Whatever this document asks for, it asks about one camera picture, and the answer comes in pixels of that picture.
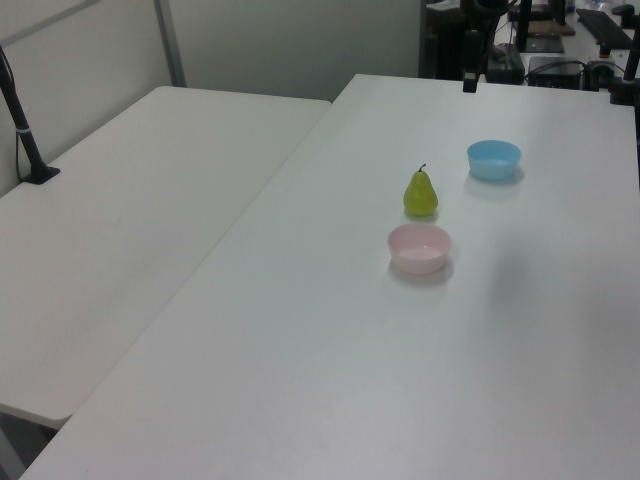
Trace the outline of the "silver grey gripper body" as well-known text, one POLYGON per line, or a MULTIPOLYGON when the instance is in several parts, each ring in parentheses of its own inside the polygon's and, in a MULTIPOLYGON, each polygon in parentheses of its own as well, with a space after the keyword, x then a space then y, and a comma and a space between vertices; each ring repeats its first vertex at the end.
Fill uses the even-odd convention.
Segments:
POLYGON ((506 13, 505 0, 461 0, 460 10, 472 30, 486 31, 506 13))

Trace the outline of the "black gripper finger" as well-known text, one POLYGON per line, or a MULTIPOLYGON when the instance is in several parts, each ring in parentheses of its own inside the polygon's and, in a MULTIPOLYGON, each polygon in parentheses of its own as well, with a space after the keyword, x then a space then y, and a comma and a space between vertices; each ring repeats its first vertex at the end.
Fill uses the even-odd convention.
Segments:
POLYGON ((475 93, 481 68, 481 35, 477 30, 465 32, 462 49, 463 91, 475 93))
POLYGON ((481 32, 481 62, 480 73, 486 74, 490 53, 492 51, 495 40, 495 27, 486 27, 481 32))

